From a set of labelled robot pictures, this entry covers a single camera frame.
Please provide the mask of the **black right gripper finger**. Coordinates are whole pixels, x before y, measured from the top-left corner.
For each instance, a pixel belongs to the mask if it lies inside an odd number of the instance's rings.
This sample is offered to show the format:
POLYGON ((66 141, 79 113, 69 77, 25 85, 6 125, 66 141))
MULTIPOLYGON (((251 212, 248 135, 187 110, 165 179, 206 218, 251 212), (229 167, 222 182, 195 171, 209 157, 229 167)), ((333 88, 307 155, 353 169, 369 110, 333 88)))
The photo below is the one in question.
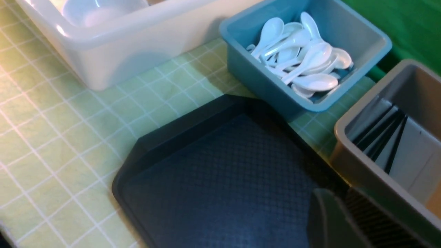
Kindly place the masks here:
POLYGON ((436 248, 438 229, 411 207, 359 187, 345 198, 313 190, 308 214, 311 248, 436 248))

